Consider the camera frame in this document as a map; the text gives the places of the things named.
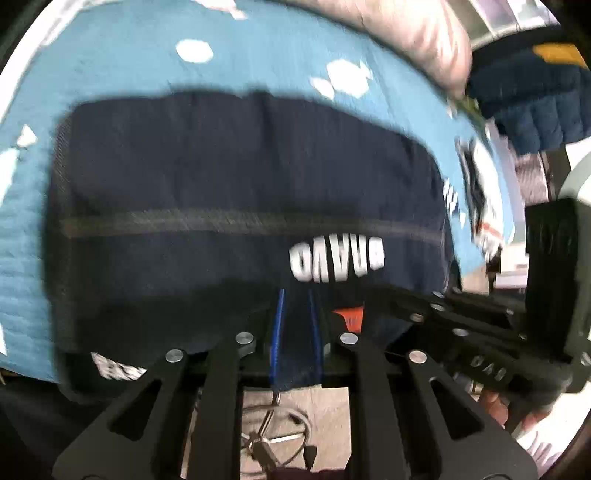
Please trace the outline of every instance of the blue bedding with white spots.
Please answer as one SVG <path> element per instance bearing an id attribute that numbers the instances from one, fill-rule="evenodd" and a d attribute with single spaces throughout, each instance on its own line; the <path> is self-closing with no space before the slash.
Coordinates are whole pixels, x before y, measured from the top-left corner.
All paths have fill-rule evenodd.
<path id="1" fill-rule="evenodd" d="M 467 213 L 455 139 L 468 142 L 479 133 L 464 114 L 450 114 L 438 87 L 367 35 L 318 15 L 262 0 L 237 0 L 237 9 L 219 11 L 191 0 L 104 4 L 80 12 L 35 56 L 0 125 L 0 152 L 15 146 L 25 124 L 37 136 L 20 151 L 0 206 L 6 344 L 0 367 L 57 380 L 41 230 L 56 127 L 83 101 L 207 88 L 323 102 L 419 140 L 457 192 L 457 208 Z M 507 199 L 501 174 L 499 179 Z M 458 216 L 450 220 L 460 269 L 469 273 L 483 264 L 482 254 L 469 224 L 462 226 Z M 507 239 L 513 228 L 508 200 L 504 225 Z"/>

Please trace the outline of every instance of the white logo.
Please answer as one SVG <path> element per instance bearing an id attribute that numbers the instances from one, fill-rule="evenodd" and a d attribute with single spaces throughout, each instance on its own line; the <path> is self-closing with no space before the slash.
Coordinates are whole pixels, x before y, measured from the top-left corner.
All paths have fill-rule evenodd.
<path id="1" fill-rule="evenodd" d="M 92 361 L 95 363 L 101 377 L 113 380 L 137 380 L 146 371 L 145 368 L 132 367 L 124 365 L 113 360 L 109 360 L 99 353 L 90 353 Z"/>
<path id="2" fill-rule="evenodd" d="M 368 273 L 368 254 L 372 270 L 384 267 L 384 243 L 381 238 L 373 236 L 366 241 L 365 235 L 359 235 L 358 241 L 357 235 L 344 233 L 341 241 L 336 234 L 329 235 L 329 242 L 335 281 L 347 280 L 349 257 L 353 259 L 353 270 L 358 277 Z M 329 265 L 324 237 L 314 238 L 312 250 L 305 242 L 291 247 L 290 265 L 294 277 L 302 282 L 328 282 Z"/>

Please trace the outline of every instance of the silver screw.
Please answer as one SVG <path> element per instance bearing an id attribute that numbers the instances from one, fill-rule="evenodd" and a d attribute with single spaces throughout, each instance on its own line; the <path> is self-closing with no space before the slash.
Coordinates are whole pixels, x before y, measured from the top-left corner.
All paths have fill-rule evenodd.
<path id="1" fill-rule="evenodd" d="M 350 333 L 350 332 L 343 333 L 340 336 L 340 341 L 342 343 L 344 343 L 345 345 L 354 345 L 357 343 L 357 340 L 359 340 L 357 335 L 355 335 L 354 333 Z"/>
<path id="2" fill-rule="evenodd" d="M 411 313 L 410 319 L 414 323 L 423 323 L 425 321 L 425 317 L 420 313 Z"/>
<path id="3" fill-rule="evenodd" d="M 589 354 L 587 352 L 583 352 L 581 354 L 581 365 L 584 365 L 586 367 L 591 367 L 591 357 L 589 356 Z"/>
<path id="4" fill-rule="evenodd" d="M 408 358 L 414 364 L 423 364 L 427 361 L 427 355 L 420 350 L 413 350 L 408 354 Z"/>
<path id="5" fill-rule="evenodd" d="M 248 345 L 249 343 L 252 343 L 254 339 L 255 336 L 251 332 L 240 332 L 236 335 L 236 343 L 240 345 Z"/>
<path id="6" fill-rule="evenodd" d="M 183 351 L 178 348 L 173 348 L 166 352 L 166 361 L 172 364 L 180 362 L 183 359 Z"/>

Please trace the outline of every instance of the dark navy fabric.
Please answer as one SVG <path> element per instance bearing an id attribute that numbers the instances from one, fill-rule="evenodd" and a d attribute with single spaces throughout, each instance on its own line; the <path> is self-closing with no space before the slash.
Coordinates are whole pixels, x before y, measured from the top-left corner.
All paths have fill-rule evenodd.
<path id="1" fill-rule="evenodd" d="M 520 155 L 591 135 L 591 72 L 546 63 L 530 48 L 473 72 L 467 91 Z"/>
<path id="2" fill-rule="evenodd" d="M 276 386 L 313 384 L 314 311 L 361 305 L 374 285 L 447 287 L 442 191 L 418 142 L 314 102 L 194 91 L 84 104 L 60 128 L 47 212 L 61 380 L 109 390 L 124 382 L 101 378 L 90 352 L 147 368 L 170 348 L 207 350 L 250 313 L 275 314 L 284 289 Z"/>

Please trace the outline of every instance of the red tag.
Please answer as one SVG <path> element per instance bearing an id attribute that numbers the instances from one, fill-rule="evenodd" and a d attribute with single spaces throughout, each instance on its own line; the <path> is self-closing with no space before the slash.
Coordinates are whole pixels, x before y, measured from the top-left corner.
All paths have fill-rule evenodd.
<path id="1" fill-rule="evenodd" d="M 338 313 L 345 318 L 348 331 L 353 333 L 361 333 L 361 324 L 363 323 L 363 307 L 335 310 L 335 313 Z"/>

